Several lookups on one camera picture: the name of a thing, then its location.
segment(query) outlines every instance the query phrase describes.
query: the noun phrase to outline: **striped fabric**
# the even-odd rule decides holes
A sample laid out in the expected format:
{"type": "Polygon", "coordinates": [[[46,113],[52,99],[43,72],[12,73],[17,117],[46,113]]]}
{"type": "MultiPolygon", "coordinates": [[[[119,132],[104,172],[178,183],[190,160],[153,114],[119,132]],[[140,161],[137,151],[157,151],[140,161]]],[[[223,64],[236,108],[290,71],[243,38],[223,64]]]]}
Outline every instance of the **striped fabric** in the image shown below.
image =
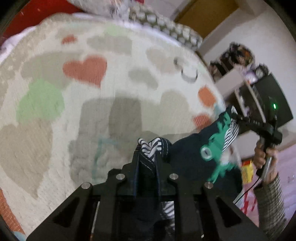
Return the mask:
{"type": "Polygon", "coordinates": [[[146,142],[144,139],[139,138],[138,144],[141,145],[141,151],[153,162],[155,161],[155,152],[160,151],[162,154],[162,140],[158,137],[150,142],[146,142]]]}
{"type": "Polygon", "coordinates": [[[170,227],[175,230],[175,206],[174,202],[163,202],[163,213],[170,220],[170,227]]]}
{"type": "Polygon", "coordinates": [[[230,127],[225,133],[225,142],[222,151],[225,151],[227,147],[231,145],[234,139],[239,134],[239,125],[236,121],[231,120],[230,127]]]}

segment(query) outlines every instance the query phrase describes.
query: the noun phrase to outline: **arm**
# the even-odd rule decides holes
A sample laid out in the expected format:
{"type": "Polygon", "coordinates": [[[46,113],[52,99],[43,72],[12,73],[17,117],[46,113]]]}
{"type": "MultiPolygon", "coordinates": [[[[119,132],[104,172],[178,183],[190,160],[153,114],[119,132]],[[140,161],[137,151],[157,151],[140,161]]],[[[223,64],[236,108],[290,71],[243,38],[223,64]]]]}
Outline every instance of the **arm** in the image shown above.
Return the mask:
{"type": "MultiPolygon", "coordinates": [[[[265,153],[260,149],[261,146],[258,142],[253,160],[259,169],[265,164],[265,153]]],[[[275,240],[284,230],[286,219],[280,178],[276,170],[277,150],[268,149],[267,154],[273,156],[269,174],[267,179],[254,189],[254,193],[258,201],[259,227],[270,240],[275,240]]]]}

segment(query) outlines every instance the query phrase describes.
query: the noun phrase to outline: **orange heart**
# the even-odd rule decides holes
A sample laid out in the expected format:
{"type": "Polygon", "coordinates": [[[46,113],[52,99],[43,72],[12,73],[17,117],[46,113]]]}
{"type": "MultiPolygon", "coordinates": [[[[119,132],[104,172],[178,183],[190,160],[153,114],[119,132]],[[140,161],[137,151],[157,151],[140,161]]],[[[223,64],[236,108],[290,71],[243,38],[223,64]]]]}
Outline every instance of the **orange heart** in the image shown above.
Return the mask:
{"type": "Polygon", "coordinates": [[[193,123],[198,130],[202,130],[212,124],[212,121],[207,114],[200,114],[193,118],[193,123]]]}
{"type": "Polygon", "coordinates": [[[85,61],[70,61],[63,65],[63,72],[67,77],[101,87],[105,76],[107,60],[101,56],[88,56],[85,61]]]}
{"type": "Polygon", "coordinates": [[[206,86],[200,88],[200,90],[198,91],[198,97],[206,107],[212,108],[216,103],[216,98],[214,94],[206,86]]]}
{"type": "Polygon", "coordinates": [[[62,40],[62,44],[69,44],[69,43],[75,43],[77,41],[77,38],[73,34],[67,35],[62,40]]]}

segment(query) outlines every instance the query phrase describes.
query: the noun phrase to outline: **black cable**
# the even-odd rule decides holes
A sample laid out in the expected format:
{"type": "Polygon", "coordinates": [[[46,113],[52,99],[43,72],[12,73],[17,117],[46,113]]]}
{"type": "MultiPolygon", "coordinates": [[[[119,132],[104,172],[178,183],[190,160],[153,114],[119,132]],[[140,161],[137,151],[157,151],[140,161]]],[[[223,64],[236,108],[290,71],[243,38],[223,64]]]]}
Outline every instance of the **black cable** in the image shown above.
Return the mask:
{"type": "Polygon", "coordinates": [[[237,202],[256,185],[256,183],[259,181],[259,179],[260,178],[258,178],[257,181],[248,190],[246,190],[245,193],[243,195],[241,195],[241,197],[234,204],[237,204],[237,202]]]}

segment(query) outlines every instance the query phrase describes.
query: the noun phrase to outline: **hand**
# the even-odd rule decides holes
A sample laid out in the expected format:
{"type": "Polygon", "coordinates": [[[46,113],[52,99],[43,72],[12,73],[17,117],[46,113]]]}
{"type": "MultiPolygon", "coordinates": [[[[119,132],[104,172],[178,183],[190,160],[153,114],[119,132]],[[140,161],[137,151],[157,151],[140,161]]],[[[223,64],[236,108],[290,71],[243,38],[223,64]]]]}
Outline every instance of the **hand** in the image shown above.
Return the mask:
{"type": "Polygon", "coordinates": [[[260,141],[257,142],[255,151],[255,156],[253,159],[254,165],[257,167],[257,169],[261,169],[262,166],[265,164],[265,155],[272,156],[271,165],[268,171],[268,174],[266,176],[266,180],[262,182],[263,185],[270,184],[273,182],[273,180],[276,178],[278,171],[276,170],[276,164],[278,162],[277,149],[274,148],[267,148],[266,153],[261,150],[262,144],[260,141]]]}

